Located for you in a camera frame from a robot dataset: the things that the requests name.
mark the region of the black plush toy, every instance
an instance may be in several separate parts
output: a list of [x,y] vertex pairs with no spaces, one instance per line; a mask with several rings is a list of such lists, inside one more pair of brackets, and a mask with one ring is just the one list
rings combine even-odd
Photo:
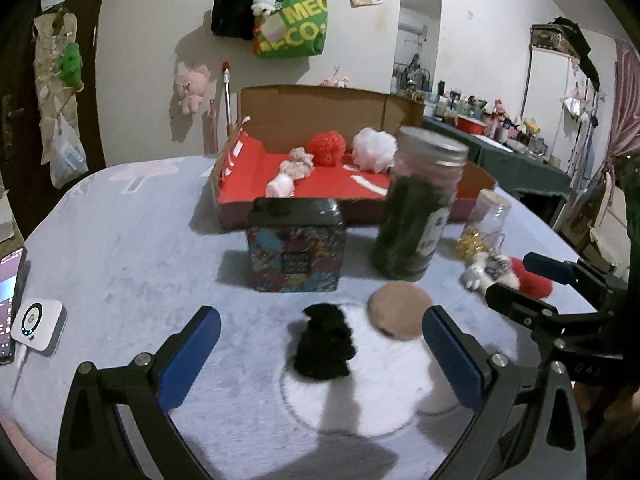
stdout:
[[356,349],[342,311],[333,304],[318,303],[303,312],[311,319],[300,338],[293,367],[317,381],[349,375],[347,361],[355,357]]

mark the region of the jar label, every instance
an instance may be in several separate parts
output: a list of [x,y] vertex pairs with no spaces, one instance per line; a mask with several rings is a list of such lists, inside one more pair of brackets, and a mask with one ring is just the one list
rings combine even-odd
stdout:
[[429,215],[427,225],[424,227],[422,238],[420,238],[420,243],[418,244],[418,252],[422,256],[430,256],[436,250],[448,219],[448,207],[438,209]]

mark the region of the green plush toy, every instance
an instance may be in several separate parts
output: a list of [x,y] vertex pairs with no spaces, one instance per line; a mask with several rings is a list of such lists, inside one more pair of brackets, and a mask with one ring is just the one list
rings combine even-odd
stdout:
[[81,91],[84,88],[84,83],[80,79],[81,68],[80,46],[77,43],[71,43],[60,56],[60,79],[66,86],[73,86],[77,91]]

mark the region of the green tablecloth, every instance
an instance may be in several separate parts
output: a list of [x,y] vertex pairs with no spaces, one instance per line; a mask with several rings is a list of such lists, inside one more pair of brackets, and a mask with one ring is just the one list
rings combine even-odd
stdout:
[[571,177],[551,164],[520,153],[506,152],[455,126],[431,118],[425,118],[422,126],[466,144],[469,160],[486,170],[503,190],[516,198],[535,194],[559,196],[565,201],[569,199]]

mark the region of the white fluffy mat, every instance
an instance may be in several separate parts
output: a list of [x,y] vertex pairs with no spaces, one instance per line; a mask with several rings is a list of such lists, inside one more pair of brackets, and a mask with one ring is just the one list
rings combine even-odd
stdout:
[[348,361],[351,375],[319,383],[300,377],[291,366],[283,370],[282,397],[296,420],[321,433],[372,437],[402,428],[415,413],[437,414],[458,405],[422,338],[388,338],[369,323],[365,305],[340,307],[356,347],[356,357]]

